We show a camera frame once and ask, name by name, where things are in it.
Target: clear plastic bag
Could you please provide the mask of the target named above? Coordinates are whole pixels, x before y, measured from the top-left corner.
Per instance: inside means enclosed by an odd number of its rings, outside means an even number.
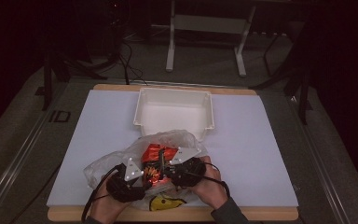
[[[141,169],[144,169],[142,157],[150,145],[157,144],[170,148],[197,148],[200,153],[196,157],[206,156],[206,148],[195,138],[192,133],[185,130],[173,130],[165,133],[156,133],[137,139],[131,146],[124,150],[115,151],[94,161],[84,169],[90,187],[95,189],[102,175],[110,169],[123,163],[127,166],[129,158]],[[133,185],[140,187],[143,185],[142,178],[138,179]],[[142,200],[134,201],[132,206],[142,210],[162,210],[180,206],[183,203],[190,203],[198,197],[188,189],[179,189],[173,183],[167,181],[157,183],[156,186],[145,191]]]

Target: sleeve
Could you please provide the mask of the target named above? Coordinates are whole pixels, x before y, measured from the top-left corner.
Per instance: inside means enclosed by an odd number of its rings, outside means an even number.
[[[211,215],[216,224],[249,223],[232,198],[229,198],[220,208],[213,210]]]
[[[87,217],[84,223],[85,224],[102,224],[101,222],[95,220],[92,217]]]

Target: hand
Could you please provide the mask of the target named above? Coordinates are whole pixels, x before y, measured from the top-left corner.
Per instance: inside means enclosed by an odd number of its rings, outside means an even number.
[[[200,157],[200,159],[203,162],[211,163],[209,156]],[[205,176],[221,181],[220,172],[209,164],[206,164]],[[228,200],[225,188],[211,180],[202,179],[196,186],[190,188],[190,190],[196,193],[204,203],[213,209],[219,208]]]
[[[109,194],[109,192],[106,190],[106,181],[108,178],[104,180],[103,184],[101,185],[97,194],[95,195],[95,199],[99,197],[102,198],[97,199],[92,203],[91,211],[89,213],[91,217],[93,217],[95,220],[103,224],[111,224],[115,222],[118,215],[120,215],[120,213],[127,206],[130,205],[130,203],[121,203],[115,200]]]

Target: dark background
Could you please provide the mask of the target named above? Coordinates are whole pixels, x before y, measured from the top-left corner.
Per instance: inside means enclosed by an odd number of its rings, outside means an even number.
[[[168,2],[131,1],[135,12],[131,25],[141,29],[149,22],[168,24]],[[185,1],[182,7],[187,8]],[[226,7],[228,15],[239,13]],[[212,8],[225,14],[222,6]],[[41,18],[46,10],[53,16]],[[315,60],[311,85],[317,89],[358,171],[358,2],[333,2],[332,7],[314,13],[310,22],[312,32],[303,39],[298,52],[317,52],[310,59]],[[46,24],[56,28],[56,33],[49,33],[55,34],[52,38],[60,40],[65,52],[87,60],[85,42],[90,37],[82,33],[72,1],[49,1],[46,6],[41,1],[0,0],[0,116],[27,78],[43,65],[38,36]]]

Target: white plastic tray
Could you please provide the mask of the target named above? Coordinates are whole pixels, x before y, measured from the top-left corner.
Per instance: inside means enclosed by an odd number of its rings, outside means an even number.
[[[211,93],[142,88],[133,124],[141,128],[143,136],[187,130],[202,141],[214,129]]]

